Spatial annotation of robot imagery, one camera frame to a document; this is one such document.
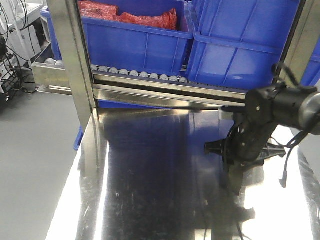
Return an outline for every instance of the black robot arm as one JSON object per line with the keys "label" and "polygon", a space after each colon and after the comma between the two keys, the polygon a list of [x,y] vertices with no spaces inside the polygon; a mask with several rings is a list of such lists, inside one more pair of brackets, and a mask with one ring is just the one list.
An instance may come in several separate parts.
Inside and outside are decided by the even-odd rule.
{"label": "black robot arm", "polygon": [[[235,192],[240,190],[243,172],[263,165],[267,158],[284,157],[285,147],[295,147],[309,133],[320,135],[320,92],[316,87],[290,88],[283,82],[250,90],[245,108],[234,112],[235,124],[227,138],[207,142],[205,150],[222,155],[229,175],[237,175]],[[278,125],[301,132],[287,145],[270,144],[268,141]]]}

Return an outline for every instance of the white roller ball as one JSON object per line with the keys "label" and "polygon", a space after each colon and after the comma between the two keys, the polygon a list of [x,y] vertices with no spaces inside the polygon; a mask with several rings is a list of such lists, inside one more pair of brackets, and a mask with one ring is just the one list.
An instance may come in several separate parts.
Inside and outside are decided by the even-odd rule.
{"label": "white roller ball", "polygon": [[118,69],[116,69],[115,67],[112,67],[112,68],[110,68],[109,73],[117,74],[118,73]]}
{"label": "white roller ball", "polygon": [[170,77],[170,81],[172,81],[172,82],[178,82],[177,76],[171,76],[171,77]]}
{"label": "white roller ball", "polygon": [[56,66],[61,66],[61,67],[64,67],[64,66],[65,66],[65,64],[64,64],[64,62],[63,62],[62,60],[56,61],[55,65],[56,65]]}
{"label": "white roller ball", "polygon": [[99,71],[107,73],[108,72],[108,68],[106,66],[101,66],[101,67],[99,67]]}
{"label": "white roller ball", "polygon": [[127,70],[127,69],[121,69],[120,72],[119,72],[119,74],[121,74],[121,75],[128,75],[129,73],[128,73],[128,70]]}
{"label": "white roller ball", "polygon": [[162,74],[162,75],[160,76],[160,79],[161,79],[161,80],[168,80],[168,76],[165,75],[165,74]]}
{"label": "white roller ball", "polygon": [[150,74],[150,78],[151,78],[151,79],[159,79],[159,76],[158,76],[158,74],[156,74],[156,73],[151,73],[151,74]]}
{"label": "white roller ball", "polygon": [[130,72],[130,76],[138,77],[138,72],[136,70],[133,70]]}
{"label": "white roller ball", "polygon": [[44,62],[45,64],[55,65],[56,61],[53,58],[47,58]]}
{"label": "white roller ball", "polygon": [[91,70],[92,71],[98,71],[98,67],[94,64],[91,64]]}
{"label": "white roller ball", "polygon": [[148,73],[147,73],[147,72],[143,71],[143,72],[140,73],[140,77],[142,77],[142,78],[148,78],[149,76],[148,76]]}
{"label": "white roller ball", "polygon": [[185,77],[181,77],[179,80],[180,83],[187,83],[188,79],[186,79]]}

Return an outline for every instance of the metal post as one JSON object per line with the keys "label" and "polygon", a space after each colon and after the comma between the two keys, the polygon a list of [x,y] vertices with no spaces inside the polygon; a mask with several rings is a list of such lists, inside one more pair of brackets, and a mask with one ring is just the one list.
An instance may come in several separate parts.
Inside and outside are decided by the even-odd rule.
{"label": "metal post", "polygon": [[96,107],[86,39],[76,0],[48,0],[55,34],[83,129]]}
{"label": "metal post", "polygon": [[[306,0],[295,32],[289,44],[284,63],[300,81],[304,76],[320,36],[320,0]],[[282,71],[280,77],[286,79]]]}

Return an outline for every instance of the stainless steel table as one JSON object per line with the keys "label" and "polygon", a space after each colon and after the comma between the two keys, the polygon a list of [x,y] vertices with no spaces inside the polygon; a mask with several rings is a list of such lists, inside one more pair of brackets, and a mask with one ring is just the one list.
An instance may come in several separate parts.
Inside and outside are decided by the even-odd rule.
{"label": "stainless steel table", "polygon": [[[214,110],[95,109],[46,240],[240,240],[237,224],[244,239],[320,239],[320,185],[298,148],[287,188],[285,159],[273,157],[229,193],[204,143],[231,124]],[[293,136],[278,127],[273,137]]]}

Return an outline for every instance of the blue storage bin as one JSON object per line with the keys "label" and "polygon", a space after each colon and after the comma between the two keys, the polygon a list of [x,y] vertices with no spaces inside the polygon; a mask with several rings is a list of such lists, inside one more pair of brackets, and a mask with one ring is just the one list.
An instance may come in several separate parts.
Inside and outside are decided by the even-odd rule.
{"label": "blue storage bin", "polygon": [[[175,8],[180,31],[82,17],[92,64],[169,76],[179,74],[186,59],[186,50],[193,39],[191,27],[185,16],[187,8],[185,1],[97,0],[97,2],[117,5],[119,14],[128,12],[136,16],[160,16]],[[54,57],[56,60],[61,60],[50,12],[48,9],[42,10],[41,15],[48,20]]]}
{"label": "blue storage bin", "polygon": [[194,43],[186,76],[192,82],[251,90],[271,84],[271,67],[283,49],[203,36],[191,13]]}
{"label": "blue storage bin", "polygon": [[202,35],[274,48],[284,47],[300,3],[299,0],[203,1],[198,26]]}
{"label": "blue storage bin", "polygon": [[320,40],[315,46],[310,62],[301,80],[301,84],[304,86],[315,86],[319,80],[320,80]]}

